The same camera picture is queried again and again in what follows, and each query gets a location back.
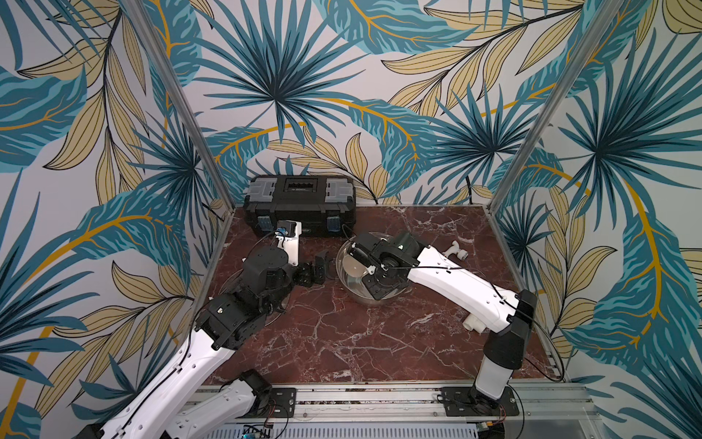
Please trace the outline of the stainless steel pot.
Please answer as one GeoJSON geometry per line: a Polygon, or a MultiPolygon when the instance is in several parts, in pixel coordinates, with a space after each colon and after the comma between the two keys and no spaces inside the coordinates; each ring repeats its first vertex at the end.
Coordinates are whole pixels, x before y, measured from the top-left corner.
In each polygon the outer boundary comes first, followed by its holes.
{"type": "MultiPolygon", "coordinates": [[[[378,233],[378,232],[371,232],[371,233],[380,237],[380,238],[385,238],[385,239],[388,239],[390,237],[394,237],[394,236],[390,236],[390,235],[378,233]]],[[[346,243],[344,243],[342,245],[342,247],[339,249],[339,252],[336,256],[337,276],[341,280],[344,287],[350,292],[350,294],[352,294],[352,296],[354,296],[356,298],[356,300],[358,300],[359,302],[364,303],[366,305],[369,305],[370,307],[373,307],[373,305],[383,305],[385,303],[388,303],[388,302],[394,300],[395,298],[402,296],[403,294],[406,294],[407,292],[411,291],[412,286],[410,286],[406,290],[403,290],[401,293],[398,293],[396,296],[393,295],[393,296],[389,296],[383,300],[375,300],[371,297],[371,295],[369,294],[369,291],[367,291],[367,289],[365,289],[364,285],[362,285],[360,278],[350,277],[345,270],[343,262],[344,262],[345,258],[348,255],[350,255],[351,245],[355,242],[356,237],[351,238],[346,243]]],[[[420,262],[419,262],[420,253],[423,250],[425,250],[426,248],[427,248],[427,245],[425,243],[422,243],[421,241],[419,241],[417,239],[417,266],[416,267],[418,267],[420,265],[420,262]]]]}

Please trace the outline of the beige plastic ladle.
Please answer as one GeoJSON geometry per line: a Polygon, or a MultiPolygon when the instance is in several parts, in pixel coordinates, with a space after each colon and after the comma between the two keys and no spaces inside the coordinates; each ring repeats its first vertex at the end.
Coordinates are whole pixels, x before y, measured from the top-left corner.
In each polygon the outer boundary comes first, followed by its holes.
{"type": "Polygon", "coordinates": [[[374,274],[376,267],[374,265],[367,266],[355,259],[354,257],[348,255],[343,265],[347,274],[353,278],[363,278],[367,274],[374,274]]]}

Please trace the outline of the glass pot lid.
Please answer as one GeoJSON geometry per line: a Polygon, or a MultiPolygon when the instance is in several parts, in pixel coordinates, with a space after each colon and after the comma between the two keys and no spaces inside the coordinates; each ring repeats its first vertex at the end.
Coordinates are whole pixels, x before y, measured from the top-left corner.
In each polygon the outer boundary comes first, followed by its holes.
{"type": "Polygon", "coordinates": [[[220,289],[231,296],[247,318],[258,318],[267,326],[283,314],[294,289],[289,266],[267,266],[246,261],[220,289]]]}

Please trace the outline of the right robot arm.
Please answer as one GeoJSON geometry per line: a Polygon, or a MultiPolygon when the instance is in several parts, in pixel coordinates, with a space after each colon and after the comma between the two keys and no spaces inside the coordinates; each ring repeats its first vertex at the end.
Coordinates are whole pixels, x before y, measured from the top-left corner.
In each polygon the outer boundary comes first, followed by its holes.
{"type": "Polygon", "coordinates": [[[515,293],[452,262],[409,232],[391,238],[362,233],[349,244],[342,266],[375,300],[411,284],[433,290],[468,312],[464,326],[486,331],[484,356],[473,387],[479,397],[499,400],[521,369],[535,326],[537,296],[515,293]]]}

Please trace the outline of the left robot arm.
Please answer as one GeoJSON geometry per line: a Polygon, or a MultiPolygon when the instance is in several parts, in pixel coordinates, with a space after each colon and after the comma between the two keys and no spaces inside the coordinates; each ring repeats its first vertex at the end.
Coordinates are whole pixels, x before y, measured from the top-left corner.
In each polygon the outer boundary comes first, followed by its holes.
{"type": "Polygon", "coordinates": [[[253,369],[192,409],[184,406],[201,384],[261,331],[298,286],[327,280],[330,259],[320,252],[301,263],[292,243],[265,246],[245,259],[230,289],[210,300],[197,315],[183,347],[144,388],[98,423],[85,426],[80,438],[201,438],[226,420],[267,415],[270,385],[253,369]]]}

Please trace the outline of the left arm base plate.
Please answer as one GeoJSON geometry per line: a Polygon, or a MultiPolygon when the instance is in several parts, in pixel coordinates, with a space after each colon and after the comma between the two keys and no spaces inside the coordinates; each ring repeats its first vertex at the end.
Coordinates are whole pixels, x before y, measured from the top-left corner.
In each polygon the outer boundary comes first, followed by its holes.
{"type": "Polygon", "coordinates": [[[294,387],[273,387],[263,398],[263,405],[257,415],[262,418],[292,418],[295,415],[297,389],[294,387]]]}

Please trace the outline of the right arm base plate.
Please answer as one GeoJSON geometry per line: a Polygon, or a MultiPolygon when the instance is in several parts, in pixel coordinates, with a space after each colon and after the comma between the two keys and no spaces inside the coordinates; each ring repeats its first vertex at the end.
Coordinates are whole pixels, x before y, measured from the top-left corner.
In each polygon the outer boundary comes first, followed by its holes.
{"type": "Polygon", "coordinates": [[[492,400],[474,387],[442,387],[437,401],[448,417],[503,418],[520,414],[517,396],[509,388],[498,400],[492,400]]]}

